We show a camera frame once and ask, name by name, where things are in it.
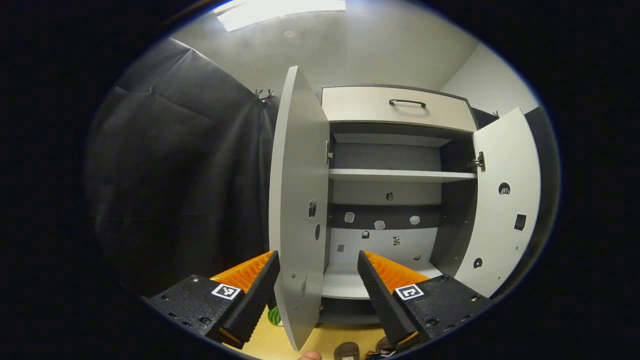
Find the open cabinet door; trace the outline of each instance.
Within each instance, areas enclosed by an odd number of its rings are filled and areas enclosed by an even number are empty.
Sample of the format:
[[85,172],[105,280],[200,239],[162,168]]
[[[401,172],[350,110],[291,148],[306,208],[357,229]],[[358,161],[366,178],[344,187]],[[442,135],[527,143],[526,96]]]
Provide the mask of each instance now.
[[269,247],[280,255],[275,296],[298,351],[316,326],[323,285],[329,121],[297,66],[289,68],[273,139]]
[[516,108],[473,134],[477,169],[476,221],[456,279],[490,297],[509,277],[529,244],[540,205],[538,151]]

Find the white shelf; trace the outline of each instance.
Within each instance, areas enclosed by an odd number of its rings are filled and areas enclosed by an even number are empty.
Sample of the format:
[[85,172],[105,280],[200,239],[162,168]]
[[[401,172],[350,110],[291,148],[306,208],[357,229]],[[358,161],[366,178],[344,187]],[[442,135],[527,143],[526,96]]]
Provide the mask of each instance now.
[[[414,269],[429,278],[442,275],[430,262]],[[354,263],[329,263],[323,277],[322,296],[335,299],[369,300],[369,293]]]
[[477,179],[477,174],[444,171],[333,168],[329,169],[329,178],[333,179],[334,181],[376,181],[385,183],[450,183],[451,181]]

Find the drawer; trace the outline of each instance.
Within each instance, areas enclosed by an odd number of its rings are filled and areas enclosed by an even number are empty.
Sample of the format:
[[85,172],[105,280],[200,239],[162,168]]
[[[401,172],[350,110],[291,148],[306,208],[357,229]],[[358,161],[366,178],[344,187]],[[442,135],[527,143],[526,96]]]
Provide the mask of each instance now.
[[[389,104],[391,99],[420,101]],[[431,92],[378,86],[323,88],[322,108],[329,121],[390,122],[477,131],[465,100]]]

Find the cabinet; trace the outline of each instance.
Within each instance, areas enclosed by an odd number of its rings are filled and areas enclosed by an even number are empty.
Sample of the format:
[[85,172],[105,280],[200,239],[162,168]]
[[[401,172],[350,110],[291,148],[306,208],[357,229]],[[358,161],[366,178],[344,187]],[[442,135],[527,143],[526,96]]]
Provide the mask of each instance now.
[[292,346],[320,318],[375,322],[360,250],[490,297],[522,257],[540,201],[538,154],[520,109],[477,130],[466,100],[426,90],[341,86],[321,98],[289,69],[269,244],[280,254],[275,295]]

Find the black drawer handle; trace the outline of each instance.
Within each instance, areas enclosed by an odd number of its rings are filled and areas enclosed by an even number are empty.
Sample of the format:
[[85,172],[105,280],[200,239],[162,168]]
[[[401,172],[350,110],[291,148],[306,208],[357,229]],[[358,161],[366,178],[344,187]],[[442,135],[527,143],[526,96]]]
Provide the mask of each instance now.
[[427,107],[427,104],[421,101],[413,101],[413,100],[400,100],[400,99],[391,99],[389,100],[389,105],[395,105],[397,102],[412,102],[414,104],[420,104],[423,108]]

